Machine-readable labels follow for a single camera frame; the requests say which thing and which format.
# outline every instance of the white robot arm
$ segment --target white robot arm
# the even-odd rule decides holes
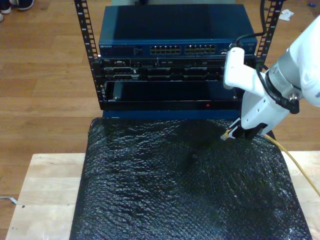
[[[244,57],[239,47],[226,56],[224,87],[245,90],[241,117],[230,126],[229,137],[266,134],[290,112],[298,113],[302,98],[320,107],[320,16],[265,73],[244,65]]]

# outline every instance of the bubble wrap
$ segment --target bubble wrap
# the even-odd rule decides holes
[[[95,119],[70,239],[312,239],[280,150],[229,124]]]

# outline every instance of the blue network switch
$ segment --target blue network switch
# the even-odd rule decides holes
[[[99,40],[102,58],[210,57],[253,34],[242,4],[107,6]],[[255,37],[241,40],[247,55]]]

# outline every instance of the black rack rail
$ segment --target black rack rail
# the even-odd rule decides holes
[[[99,101],[99,105],[100,105],[100,109],[102,110],[127,110],[129,109],[133,109],[134,106],[137,106],[137,104],[139,104],[139,106],[141,106],[142,110],[148,110],[148,109],[155,109],[156,106],[158,106],[158,108],[156,107],[156,109],[161,110],[162,108],[164,108],[164,106],[166,108],[164,108],[164,110],[168,109],[169,105],[172,107],[169,107],[170,109],[177,109],[177,110],[182,110],[182,109],[186,109],[186,110],[191,110],[191,109],[211,109],[212,105],[210,105],[210,101],[209,100],[202,100],[202,101],[169,101],[169,100],[164,100],[162,103],[160,102],[143,102],[141,100],[136,100],[136,101],[116,101],[117,97],[113,96],[113,91],[115,90],[115,86],[119,85],[117,81],[131,81],[131,80],[135,80],[135,81],[143,81],[145,79],[149,79],[148,77],[146,78],[146,76],[143,76],[140,78],[135,78],[137,77],[136,72],[131,72],[132,68],[143,68],[143,64],[141,64],[140,62],[137,62],[137,60],[130,60],[130,59],[117,59],[114,63],[116,64],[116,66],[114,65],[108,65],[108,62],[104,62],[103,59],[100,59],[98,56],[98,51],[97,51],[97,46],[96,46],[96,41],[95,41],[95,37],[94,37],[94,32],[93,32],[93,28],[92,28],[92,24],[91,24],[91,19],[90,19],[90,14],[89,14],[89,8],[88,8],[88,3],[87,0],[74,0],[74,4],[75,4],[75,8],[77,11],[77,16],[78,16],[78,20],[79,20],[79,24],[80,24],[80,29],[81,29],[81,33],[82,33],[82,37],[83,37],[83,41],[84,41],[84,46],[85,46],[85,50],[86,50],[86,54],[88,57],[88,61],[90,64],[90,69],[91,69],[91,73],[92,73],[92,78],[94,81],[94,85],[95,85],[95,89],[96,89],[96,94],[98,97],[98,101]],[[281,13],[281,9],[283,6],[283,1],[282,0],[272,0],[270,2],[270,6],[268,9],[268,14],[266,16],[266,24],[267,24],[267,33],[261,37],[257,52],[256,52],[256,57],[254,59],[254,64],[259,63],[259,64],[264,64],[267,58],[267,54],[268,51],[270,49],[270,45],[271,45],[271,41],[273,39],[274,36],[274,32],[276,29],[276,25],[279,19],[279,15]],[[178,63],[174,63],[176,67],[206,67],[204,65],[201,65],[201,61],[203,62],[204,60],[194,60],[193,61],[193,65],[191,65],[190,63],[185,63],[184,61],[188,61],[187,59],[184,59],[181,61],[181,65],[179,65]],[[223,69],[223,65],[225,62],[225,58],[221,58],[221,59],[216,59],[216,66],[215,67],[221,67]],[[170,68],[170,65],[172,64],[172,62],[169,62],[167,60],[161,60],[161,59],[157,59],[156,62],[150,63],[148,65],[148,67],[152,68],[152,67],[156,67],[156,68]],[[129,72],[118,72],[116,74],[116,76],[109,77],[109,79],[106,79],[105,76],[105,68],[107,67],[108,71],[112,71],[113,67],[119,67],[124,68],[123,71],[128,71],[127,69],[125,69],[126,67],[130,68],[130,73]],[[207,75],[206,77],[202,77],[202,78],[198,78],[199,80],[204,80],[204,81],[217,81],[219,80],[219,78],[221,77],[221,72],[219,72],[219,74],[213,73],[213,75]],[[159,81],[159,79],[157,79],[156,77],[151,77],[150,79],[155,80],[155,81]],[[170,77],[164,78],[163,79],[164,82],[166,80],[177,80],[177,81],[181,81],[181,80],[186,80],[186,82],[194,82],[197,81],[197,78],[195,77],[184,77],[183,74],[177,74],[177,75],[171,75]],[[232,106],[234,108],[240,108],[240,100],[237,100],[239,93],[234,95],[234,100],[231,100],[229,102],[225,102],[223,104],[225,104],[225,106]],[[217,105],[215,106],[221,106],[222,105],[222,101],[217,101],[216,102]]]

